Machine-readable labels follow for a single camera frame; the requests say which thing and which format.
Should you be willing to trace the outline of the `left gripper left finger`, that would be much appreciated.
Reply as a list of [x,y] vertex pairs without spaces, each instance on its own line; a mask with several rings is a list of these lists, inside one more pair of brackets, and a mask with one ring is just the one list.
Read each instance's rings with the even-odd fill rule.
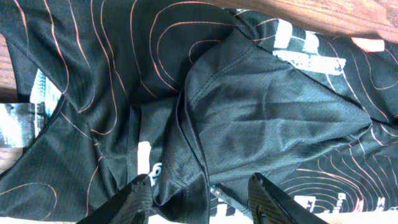
[[141,174],[77,224],[148,224],[152,202],[150,177]]

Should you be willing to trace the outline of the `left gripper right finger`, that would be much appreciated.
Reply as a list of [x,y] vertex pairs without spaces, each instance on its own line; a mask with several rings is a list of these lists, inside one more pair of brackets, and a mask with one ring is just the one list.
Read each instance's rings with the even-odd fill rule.
[[254,224],[327,224],[260,173],[249,179],[248,195]]

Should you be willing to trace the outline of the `black orange-patterned jersey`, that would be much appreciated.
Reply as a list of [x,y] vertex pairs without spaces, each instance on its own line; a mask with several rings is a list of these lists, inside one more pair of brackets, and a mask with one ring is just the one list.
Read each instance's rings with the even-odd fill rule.
[[260,173],[311,213],[397,210],[397,44],[200,1],[2,1],[1,216],[78,222],[138,175],[150,215],[251,214]]

